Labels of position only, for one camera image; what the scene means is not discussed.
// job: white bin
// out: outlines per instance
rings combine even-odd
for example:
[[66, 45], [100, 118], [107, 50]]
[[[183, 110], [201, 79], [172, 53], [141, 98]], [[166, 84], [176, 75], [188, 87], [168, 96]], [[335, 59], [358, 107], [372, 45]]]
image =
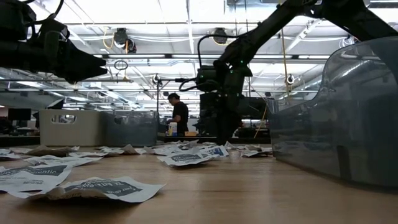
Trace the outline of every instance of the white bin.
[[46, 146], [102, 146], [98, 111], [41, 110], [40, 143]]

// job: plastic storage bin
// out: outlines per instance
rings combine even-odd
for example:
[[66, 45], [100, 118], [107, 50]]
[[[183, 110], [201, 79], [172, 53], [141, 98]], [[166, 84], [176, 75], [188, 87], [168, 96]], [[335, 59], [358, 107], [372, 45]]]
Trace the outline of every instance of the plastic storage bin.
[[157, 141], [159, 115], [156, 112], [130, 111], [109, 114], [106, 117], [105, 144], [106, 146], [154, 146]]
[[102, 146], [103, 116], [98, 111], [41, 110], [40, 143], [46, 146]]

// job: exposed ceiling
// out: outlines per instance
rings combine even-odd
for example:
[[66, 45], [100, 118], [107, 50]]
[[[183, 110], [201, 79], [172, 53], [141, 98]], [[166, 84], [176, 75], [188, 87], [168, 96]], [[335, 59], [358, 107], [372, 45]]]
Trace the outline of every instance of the exposed ceiling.
[[[196, 54], [200, 37], [214, 32], [217, 27], [225, 28], [230, 35], [245, 33], [266, 19], [275, 10], [276, 2], [246, 0], [245, 5], [245, 0], [237, 0], [236, 4], [233, 0], [65, 0], [57, 19], [68, 26], [70, 38], [79, 49], [96, 55], [124, 54], [112, 42], [116, 29], [126, 28], [129, 38], [137, 46], [137, 54], [129, 55], [130, 58], [115, 55], [115, 58], [107, 59], [108, 74], [77, 85], [70, 85], [51, 74], [4, 69], [0, 70], [0, 77], [18, 79], [19, 82], [1, 84], [26, 91], [53, 90], [48, 92], [54, 97], [69, 96], [67, 101], [71, 108], [154, 110], [157, 96], [152, 78], [155, 75], [160, 78], [195, 77], [199, 67]], [[371, 10], [395, 26], [398, 22], [397, 1], [390, 1], [388, 7], [378, 5], [378, 2], [371, 1]], [[58, 4], [59, 0], [36, 0], [30, 6], [40, 20], [53, 12]], [[287, 73], [296, 78], [295, 88], [309, 91], [317, 90], [328, 56], [353, 43], [352, 39], [347, 39], [345, 31], [332, 23], [303, 16], [285, 26], [284, 37]], [[225, 45], [206, 39], [200, 49], [204, 63], [210, 64], [223, 53]], [[274, 96], [283, 96], [280, 92], [285, 89], [282, 52], [282, 39], [277, 35], [258, 50], [257, 57], [250, 63], [254, 77], [245, 83], [245, 94], [249, 95], [249, 89], [253, 88], [261, 95], [265, 91], [274, 91]], [[124, 60], [129, 67], [125, 71], [115, 69], [117, 60]], [[166, 83], [163, 82], [160, 93], [161, 113], [172, 111], [163, 91], [175, 92], [179, 86], [175, 82]], [[181, 93], [182, 100], [189, 103], [191, 114], [198, 113], [199, 94], [197, 91]], [[306, 96], [308, 93], [295, 95], [298, 99]]]

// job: tabletop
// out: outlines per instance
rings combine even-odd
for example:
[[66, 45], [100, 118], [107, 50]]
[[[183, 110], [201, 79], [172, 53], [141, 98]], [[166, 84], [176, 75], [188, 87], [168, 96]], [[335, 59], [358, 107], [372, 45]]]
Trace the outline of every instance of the tabletop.
[[[25, 161], [0, 162], [20, 167]], [[171, 168], [154, 155], [107, 157], [74, 167], [65, 182], [129, 176], [167, 184], [140, 204], [28, 201], [0, 194], [1, 223], [397, 223], [398, 196], [354, 189], [276, 161], [229, 157]]]

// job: black t-shirt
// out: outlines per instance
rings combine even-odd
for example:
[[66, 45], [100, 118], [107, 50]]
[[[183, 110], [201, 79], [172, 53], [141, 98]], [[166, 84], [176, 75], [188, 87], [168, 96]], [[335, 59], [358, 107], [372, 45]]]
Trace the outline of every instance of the black t-shirt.
[[180, 122], [177, 123], [177, 133], [185, 134], [188, 131], [188, 107], [183, 102], [178, 102], [174, 105], [173, 118], [179, 115], [181, 117]]

